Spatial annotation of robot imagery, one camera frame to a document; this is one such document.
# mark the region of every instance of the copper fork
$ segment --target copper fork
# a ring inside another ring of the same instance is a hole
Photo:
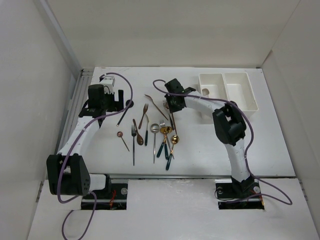
[[[167,110],[167,113],[169,114],[170,124],[171,124],[172,129],[175,130],[174,122],[172,121],[172,118],[170,116],[170,110],[169,110],[169,105],[168,105],[167,100],[163,100],[163,107],[164,107],[164,109]]]
[[[142,121],[143,121],[143,119],[144,119],[144,116],[145,116],[146,112],[148,111],[148,106],[149,106],[149,104],[146,103],[146,104],[144,105],[144,107],[143,107],[143,114],[142,114],[141,121],[140,121],[140,123],[139,123],[139,129],[141,129]]]
[[[156,107],[156,109],[165,117],[165,119],[168,120],[168,118],[166,117],[166,115],[165,115],[165,114],[160,110],[160,108],[158,108],[158,106],[155,104],[155,102],[154,102],[154,100],[152,99],[152,97],[149,96],[149,95],[147,95],[147,94],[145,94],[145,96],[148,97],[148,98],[151,100],[151,102],[152,102],[153,105]]]

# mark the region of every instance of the red wire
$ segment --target red wire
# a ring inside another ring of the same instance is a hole
[[[115,197],[116,197],[116,190],[113,190],[112,192],[112,198],[109,202],[109,205],[110,205],[110,209],[112,208],[113,204],[114,204],[114,200],[115,200]]]

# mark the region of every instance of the white wall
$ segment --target white wall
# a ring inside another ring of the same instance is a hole
[[[301,0],[262,69],[320,233],[320,1]]]
[[[256,67],[299,0],[48,0],[84,68]]]
[[[32,0],[0,0],[0,233],[26,239],[71,72]]]

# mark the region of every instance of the screw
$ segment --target screw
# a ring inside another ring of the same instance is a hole
[[[223,193],[224,193],[223,188],[222,188],[221,186],[219,186],[219,187],[216,189],[216,192],[217,192],[218,194],[223,194]]]
[[[253,191],[254,191],[256,194],[261,193],[260,187],[258,187],[258,186],[255,186],[255,187],[253,188]]]
[[[128,193],[128,189],[126,189],[125,187],[121,189],[122,195],[126,195],[127,193]]]

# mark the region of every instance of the white tray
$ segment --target white tray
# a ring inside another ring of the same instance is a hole
[[[251,83],[246,72],[200,73],[199,90],[209,98],[234,101],[247,117],[258,111]]]

